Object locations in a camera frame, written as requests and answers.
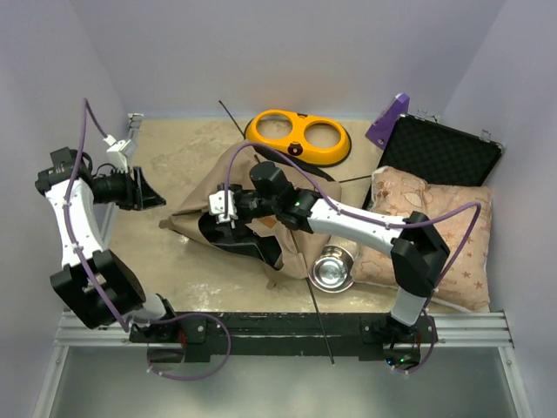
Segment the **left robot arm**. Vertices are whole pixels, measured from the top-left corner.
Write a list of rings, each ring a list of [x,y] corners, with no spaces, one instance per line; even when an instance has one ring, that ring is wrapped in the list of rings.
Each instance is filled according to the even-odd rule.
[[[68,147],[51,153],[52,166],[38,173],[35,187],[52,207],[61,239],[62,261],[50,283],[64,304],[90,329],[119,318],[149,326],[161,341],[174,340],[180,320],[168,300],[146,293],[136,274],[104,242],[93,207],[115,204],[142,211],[166,201],[130,166],[127,142],[107,150],[111,172],[95,174],[87,153]]]

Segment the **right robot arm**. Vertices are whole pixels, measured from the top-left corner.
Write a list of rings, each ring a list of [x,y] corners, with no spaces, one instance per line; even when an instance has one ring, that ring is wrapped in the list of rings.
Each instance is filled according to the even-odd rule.
[[[450,254],[426,215],[381,215],[341,204],[318,186],[294,186],[271,161],[255,165],[250,178],[251,191],[232,190],[223,183],[210,196],[209,212],[219,224],[233,229],[238,222],[274,216],[292,231],[336,236],[384,254],[393,264],[398,285],[388,333],[406,342],[419,331],[418,318]]]

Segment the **beige pet tent fabric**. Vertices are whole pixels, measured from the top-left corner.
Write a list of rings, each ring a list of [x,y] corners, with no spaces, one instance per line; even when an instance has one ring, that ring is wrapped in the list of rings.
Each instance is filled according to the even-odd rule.
[[[306,171],[268,147],[244,142],[223,153],[159,226],[306,279],[330,239],[310,227],[312,208],[341,194],[340,184],[320,169]]]

